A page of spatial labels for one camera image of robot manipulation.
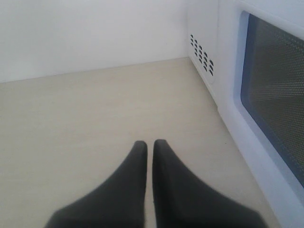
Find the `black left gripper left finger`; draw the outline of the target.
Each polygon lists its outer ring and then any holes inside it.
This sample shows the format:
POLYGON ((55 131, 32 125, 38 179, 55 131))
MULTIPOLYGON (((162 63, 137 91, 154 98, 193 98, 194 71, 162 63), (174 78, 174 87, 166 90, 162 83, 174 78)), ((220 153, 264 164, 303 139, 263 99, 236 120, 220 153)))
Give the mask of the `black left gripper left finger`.
POLYGON ((57 210, 47 228, 143 228, 147 144, 136 141, 114 173, 95 190, 57 210))

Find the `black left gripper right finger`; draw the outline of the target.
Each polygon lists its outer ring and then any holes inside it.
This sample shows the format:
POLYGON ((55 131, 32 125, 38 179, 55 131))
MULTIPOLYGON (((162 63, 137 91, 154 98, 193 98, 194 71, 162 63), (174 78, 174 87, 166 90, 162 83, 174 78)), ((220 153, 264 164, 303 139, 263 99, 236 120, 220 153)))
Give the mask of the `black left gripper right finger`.
POLYGON ((158 228, 264 228, 259 213, 200 180, 168 142, 154 142, 152 187, 158 228))

